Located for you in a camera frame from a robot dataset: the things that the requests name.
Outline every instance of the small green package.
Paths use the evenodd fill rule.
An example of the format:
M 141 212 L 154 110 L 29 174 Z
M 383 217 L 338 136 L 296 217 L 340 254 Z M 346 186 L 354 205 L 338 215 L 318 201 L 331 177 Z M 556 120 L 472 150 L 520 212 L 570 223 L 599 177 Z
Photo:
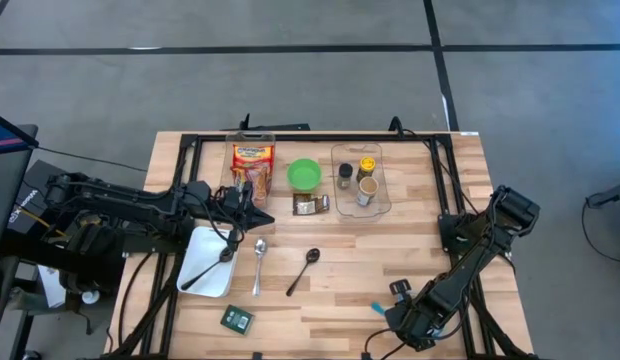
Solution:
M 221 318 L 221 325 L 241 335 L 245 335 L 248 329 L 250 329 L 253 319 L 254 315 L 249 312 L 241 310 L 236 306 L 228 305 L 223 318 Z

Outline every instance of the wooden table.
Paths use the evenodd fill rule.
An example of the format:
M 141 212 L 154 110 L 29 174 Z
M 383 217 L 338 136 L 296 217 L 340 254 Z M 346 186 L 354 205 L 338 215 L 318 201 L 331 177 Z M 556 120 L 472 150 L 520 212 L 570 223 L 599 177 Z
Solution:
M 178 152 L 180 132 L 160 132 L 150 161 L 145 189 L 161 191 L 170 186 Z M 481 141 L 476 135 L 452 134 L 455 158 L 464 192 L 478 209 L 484 209 L 492 184 Z M 407 278 L 415 291 L 438 273 L 450 269 L 441 249 L 436 225 L 440 214 L 429 150 L 419 142 L 381 143 L 383 166 L 392 209 L 378 222 L 352 225 L 339 221 L 334 207 L 327 214 L 296 217 L 291 212 L 291 191 L 286 168 L 300 157 L 314 158 L 324 177 L 316 194 L 334 194 L 330 150 L 333 143 L 279 142 L 276 148 L 272 192 L 266 211 L 276 218 L 273 225 L 251 230 L 239 249 L 237 267 L 228 296 L 206 298 L 180 294 L 175 315 L 170 358 L 250 358 L 254 351 L 265 358 L 359 358 L 365 339 L 386 327 L 384 318 L 370 304 L 394 304 L 388 284 Z M 203 147 L 199 180 L 212 188 L 219 184 L 225 144 Z M 446 176 L 449 203 L 454 204 Z M 256 267 L 253 247 L 265 235 L 269 250 L 261 270 L 261 296 L 251 294 Z M 308 249 L 321 249 L 321 260 L 301 278 L 296 292 L 285 291 L 304 265 Z M 121 282 L 111 331 L 116 329 L 123 292 L 131 273 L 143 256 L 129 258 Z M 125 309 L 128 334 L 145 312 L 155 273 L 156 255 L 145 264 L 133 284 Z M 512 269 L 495 259 L 481 273 L 486 303 L 504 331 L 524 351 L 532 351 L 523 308 Z M 247 336 L 221 326 L 228 304 L 256 316 Z M 475 342 L 482 351 L 480 333 L 471 313 Z M 163 312 L 157 317 L 152 348 L 158 351 Z M 451 320 L 452 329 L 458 316 Z M 370 352 L 375 359 L 400 344 L 392 333 L 374 338 Z M 399 358 L 465 358 L 461 334 L 440 341 L 424 352 L 404 347 Z

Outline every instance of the snack bag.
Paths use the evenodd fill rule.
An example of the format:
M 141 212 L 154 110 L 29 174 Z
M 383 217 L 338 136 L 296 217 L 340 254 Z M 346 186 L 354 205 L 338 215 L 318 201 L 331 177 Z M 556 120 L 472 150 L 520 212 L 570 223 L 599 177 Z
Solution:
M 252 202 L 256 207 L 266 206 L 266 197 L 272 184 L 274 146 L 248 147 L 233 145 L 232 176 L 234 185 L 241 189 L 246 181 L 254 188 Z

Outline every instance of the black lid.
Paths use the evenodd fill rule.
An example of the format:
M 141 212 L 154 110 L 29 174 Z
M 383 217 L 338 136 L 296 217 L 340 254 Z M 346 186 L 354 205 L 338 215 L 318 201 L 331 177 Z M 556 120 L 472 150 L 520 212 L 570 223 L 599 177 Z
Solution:
M 352 165 L 350 165 L 350 164 L 341 164 L 341 165 L 339 165 L 339 176 L 341 176 L 341 177 L 350 177 L 350 176 L 352 176 Z

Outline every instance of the transparent bin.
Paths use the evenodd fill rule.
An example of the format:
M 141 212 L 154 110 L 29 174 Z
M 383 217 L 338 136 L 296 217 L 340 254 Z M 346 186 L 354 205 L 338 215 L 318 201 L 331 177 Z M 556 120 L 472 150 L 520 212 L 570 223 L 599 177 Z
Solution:
M 273 165 L 272 173 L 274 173 L 274 155 L 275 155 L 275 136 L 268 131 L 237 131 L 228 133 L 226 135 L 226 153 L 223 160 L 223 170 L 221 171 L 221 182 L 219 184 L 229 187 L 235 186 L 234 176 L 232 172 L 232 156 L 234 153 L 234 145 L 241 147 L 262 147 L 273 146 Z M 272 173 L 270 174 L 269 181 L 266 182 L 266 192 L 270 194 L 270 188 L 272 187 Z M 255 202 L 255 206 L 264 209 L 267 207 L 267 196 L 264 204 Z
M 376 163 L 372 177 L 379 183 L 379 190 L 367 206 L 357 203 L 359 183 L 357 172 L 359 161 L 364 156 L 374 158 Z M 352 177 L 350 186 L 340 189 L 337 186 L 339 178 L 339 166 L 348 163 L 352 165 Z M 337 211 L 341 214 L 340 220 L 344 222 L 369 222 L 376 221 L 392 208 L 388 197 L 386 178 L 383 172 L 381 146 L 379 144 L 339 144 L 332 147 L 332 178 L 334 185 L 334 197 Z

